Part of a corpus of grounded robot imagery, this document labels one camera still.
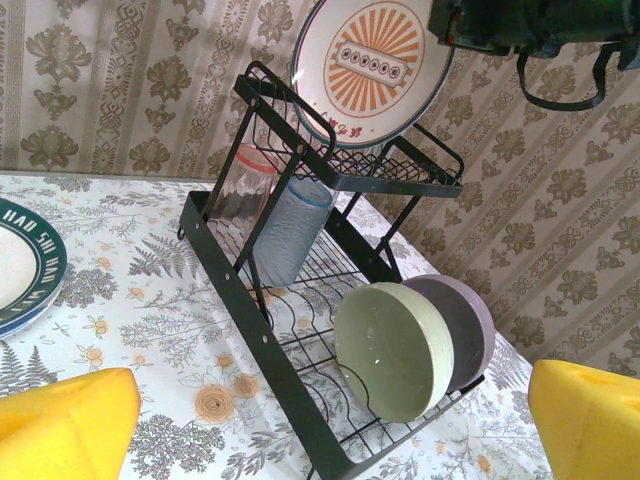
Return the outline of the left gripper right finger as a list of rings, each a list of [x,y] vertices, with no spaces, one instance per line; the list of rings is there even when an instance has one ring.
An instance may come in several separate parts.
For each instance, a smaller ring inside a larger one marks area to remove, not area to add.
[[[637,379],[539,360],[528,404],[555,479],[639,477]]]

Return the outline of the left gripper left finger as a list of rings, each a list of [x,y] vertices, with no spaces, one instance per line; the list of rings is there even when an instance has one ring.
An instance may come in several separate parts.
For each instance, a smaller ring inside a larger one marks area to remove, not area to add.
[[[133,372],[110,368],[1,399],[3,479],[116,479],[141,400]]]

